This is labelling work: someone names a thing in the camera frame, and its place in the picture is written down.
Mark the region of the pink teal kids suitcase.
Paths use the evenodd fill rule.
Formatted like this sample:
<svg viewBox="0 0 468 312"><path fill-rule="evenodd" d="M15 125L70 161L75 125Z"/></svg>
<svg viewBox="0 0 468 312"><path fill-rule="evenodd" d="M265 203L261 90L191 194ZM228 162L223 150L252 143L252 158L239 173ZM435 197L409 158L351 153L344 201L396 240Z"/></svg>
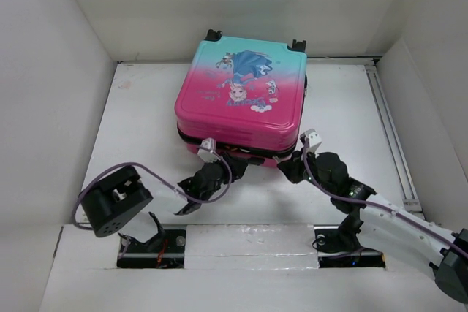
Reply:
<svg viewBox="0 0 468 312"><path fill-rule="evenodd" d="M272 167L295 151L307 90L306 41L291 44L208 30L175 101L177 130L197 152L218 152Z"/></svg>

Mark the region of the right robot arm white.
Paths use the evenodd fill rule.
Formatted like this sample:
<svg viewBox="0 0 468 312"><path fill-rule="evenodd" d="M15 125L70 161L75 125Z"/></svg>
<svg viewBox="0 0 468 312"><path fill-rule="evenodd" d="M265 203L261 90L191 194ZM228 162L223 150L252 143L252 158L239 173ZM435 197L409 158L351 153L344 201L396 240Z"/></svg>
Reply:
<svg viewBox="0 0 468 312"><path fill-rule="evenodd" d="M338 240L348 249L370 248L431 278L453 300L467 304L467 230L454 232L409 213L350 177L335 153L305 149L278 168L291 183L307 181L346 214Z"/></svg>

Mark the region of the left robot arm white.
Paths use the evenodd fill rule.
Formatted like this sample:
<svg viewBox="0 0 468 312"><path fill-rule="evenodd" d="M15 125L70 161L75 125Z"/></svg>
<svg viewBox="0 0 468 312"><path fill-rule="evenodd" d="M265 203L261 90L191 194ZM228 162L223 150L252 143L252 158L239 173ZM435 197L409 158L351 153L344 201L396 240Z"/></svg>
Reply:
<svg viewBox="0 0 468 312"><path fill-rule="evenodd" d="M203 165L192 176L173 185L147 166L134 162L113 165L99 173L80 191L72 210L73 225L92 231L96 237L123 235L124 227L154 201L156 193L143 184L141 173L153 177L169 194L186 204L176 212L185 216L201 205L210 204L227 195L232 184L241 179L249 165L246 159L227 153L203 150Z"/></svg>

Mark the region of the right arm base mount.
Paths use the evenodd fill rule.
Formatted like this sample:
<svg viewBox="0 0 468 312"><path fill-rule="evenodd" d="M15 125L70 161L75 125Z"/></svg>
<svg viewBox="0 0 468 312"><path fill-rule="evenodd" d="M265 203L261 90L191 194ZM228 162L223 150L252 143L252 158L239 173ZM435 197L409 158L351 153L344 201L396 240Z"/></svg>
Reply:
<svg viewBox="0 0 468 312"><path fill-rule="evenodd" d="M364 248L357 239L362 222L348 216L340 224L314 226L312 247L319 268L386 268L381 252Z"/></svg>

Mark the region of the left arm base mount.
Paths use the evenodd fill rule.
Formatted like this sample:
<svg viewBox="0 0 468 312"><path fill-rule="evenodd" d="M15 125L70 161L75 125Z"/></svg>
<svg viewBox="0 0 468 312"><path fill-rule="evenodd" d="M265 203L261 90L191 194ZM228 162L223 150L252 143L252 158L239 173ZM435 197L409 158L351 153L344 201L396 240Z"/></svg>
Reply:
<svg viewBox="0 0 468 312"><path fill-rule="evenodd" d="M183 269L186 248L186 227L169 226L165 237L152 246L134 238L120 235L120 248L116 259L121 269Z"/></svg>

